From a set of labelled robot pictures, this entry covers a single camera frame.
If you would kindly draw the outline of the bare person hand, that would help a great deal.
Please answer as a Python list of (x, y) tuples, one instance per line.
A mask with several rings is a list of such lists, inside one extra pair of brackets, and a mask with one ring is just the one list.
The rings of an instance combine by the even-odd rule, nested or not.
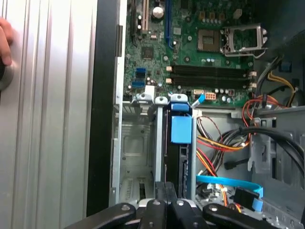
[(12, 64), (10, 45), (13, 42), (13, 29), (4, 18), (0, 18), (0, 57), (4, 65)]

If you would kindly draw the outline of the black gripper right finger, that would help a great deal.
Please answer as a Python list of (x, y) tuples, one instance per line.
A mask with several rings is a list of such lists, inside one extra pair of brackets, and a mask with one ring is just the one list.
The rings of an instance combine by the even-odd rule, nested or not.
[(167, 182), (167, 228), (169, 229), (274, 229), (265, 220), (254, 219), (217, 203), (198, 208), (189, 188)]

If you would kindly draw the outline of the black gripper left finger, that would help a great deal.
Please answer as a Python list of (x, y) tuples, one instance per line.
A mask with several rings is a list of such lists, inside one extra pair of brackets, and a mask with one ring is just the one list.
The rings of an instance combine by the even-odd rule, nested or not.
[(164, 229), (166, 228), (167, 195), (164, 182), (155, 184), (155, 198), (140, 201), (135, 207), (119, 203), (86, 217), (68, 229)]

